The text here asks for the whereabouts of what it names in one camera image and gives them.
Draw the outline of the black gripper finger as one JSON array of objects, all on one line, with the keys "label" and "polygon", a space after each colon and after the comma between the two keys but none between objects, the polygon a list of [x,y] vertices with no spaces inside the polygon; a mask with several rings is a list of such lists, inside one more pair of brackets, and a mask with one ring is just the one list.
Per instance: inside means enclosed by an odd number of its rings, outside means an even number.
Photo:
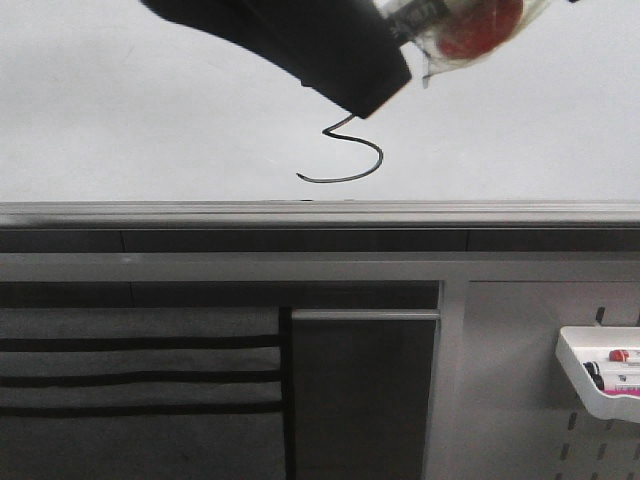
[{"label": "black gripper finger", "polygon": [[159,17],[239,45],[366,119],[410,80],[371,1],[148,1]]}]

